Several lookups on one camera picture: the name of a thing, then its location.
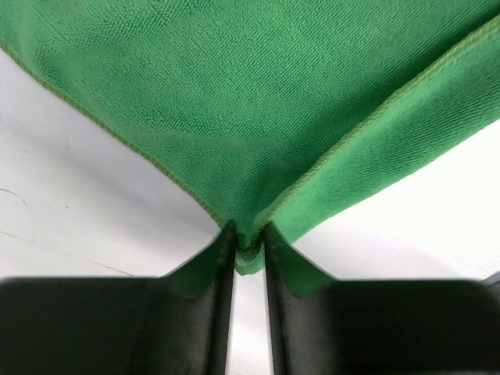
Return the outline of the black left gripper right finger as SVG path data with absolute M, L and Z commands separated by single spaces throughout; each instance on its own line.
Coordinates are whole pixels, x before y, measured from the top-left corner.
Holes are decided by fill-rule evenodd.
M 495 374 L 499 286 L 338 280 L 262 231 L 276 374 Z

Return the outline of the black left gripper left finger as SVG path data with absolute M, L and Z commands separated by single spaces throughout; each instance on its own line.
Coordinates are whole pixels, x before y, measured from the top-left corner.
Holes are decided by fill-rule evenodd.
M 163 277 L 1 282 L 4 374 L 223 374 L 236 227 Z

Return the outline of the green microfiber towel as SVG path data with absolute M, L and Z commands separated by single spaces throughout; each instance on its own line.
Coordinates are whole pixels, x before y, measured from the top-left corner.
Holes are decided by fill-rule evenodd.
M 1 47 L 235 221 L 242 275 L 499 118 L 496 1 L 4 1 Z

